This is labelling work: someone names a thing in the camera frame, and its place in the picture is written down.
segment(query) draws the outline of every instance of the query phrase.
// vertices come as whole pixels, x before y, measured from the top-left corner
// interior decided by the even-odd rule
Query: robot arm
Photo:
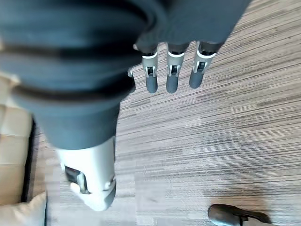
[[[128,69],[142,61],[147,90],[156,92],[157,44],[167,42],[173,93],[185,50],[197,41],[197,88],[249,2],[0,0],[1,69],[19,76],[15,100],[33,113],[88,206],[105,210],[115,196],[119,104],[135,85]]]

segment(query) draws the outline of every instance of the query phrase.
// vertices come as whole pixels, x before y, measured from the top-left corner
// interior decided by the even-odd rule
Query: couch cushion
[[[0,73],[0,205],[20,202],[32,127],[31,115],[11,98],[17,83]]]
[[[42,193],[29,203],[0,207],[1,226],[44,226],[47,197]]]

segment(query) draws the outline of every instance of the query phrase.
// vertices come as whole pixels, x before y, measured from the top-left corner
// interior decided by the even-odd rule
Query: metal joint
[[[158,68],[158,53],[151,56],[142,56],[142,66],[146,78],[156,77]]]
[[[199,51],[199,45],[200,43],[197,42],[197,51],[194,57],[192,70],[194,73],[205,73],[205,70],[210,66],[211,61],[213,60],[213,57],[215,57],[216,53],[213,53],[209,56],[203,55]]]
[[[179,76],[180,69],[183,64],[185,53],[181,54],[173,54],[168,51],[167,54],[167,75],[171,76]]]

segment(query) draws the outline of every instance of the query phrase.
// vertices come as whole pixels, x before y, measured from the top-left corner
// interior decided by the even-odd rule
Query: robotic finger
[[[127,70],[127,75],[128,75],[128,77],[130,77],[132,79],[133,87],[131,89],[131,93],[134,93],[136,90],[136,83],[135,83],[135,79],[134,79],[134,75],[133,75],[133,70],[131,67]]]
[[[168,44],[166,80],[166,90],[168,93],[174,93],[178,89],[179,73],[188,45],[189,43],[183,45]]]
[[[198,88],[203,80],[205,71],[210,66],[222,44],[209,44],[197,41],[196,53],[193,61],[193,68],[190,74],[189,85],[191,88]]]
[[[147,48],[139,48],[143,53],[142,66],[145,73],[146,89],[150,93],[155,93],[158,89],[157,69],[158,69],[158,52],[157,45]]]

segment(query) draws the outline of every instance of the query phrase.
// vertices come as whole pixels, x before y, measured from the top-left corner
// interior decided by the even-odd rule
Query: striped gray carpet
[[[165,45],[155,95],[134,68],[137,90],[118,123],[117,195],[106,212],[70,192],[40,136],[48,225],[210,226],[211,203],[301,225],[300,15],[299,0],[253,1],[196,90],[188,85],[194,44],[173,95],[165,90]]]

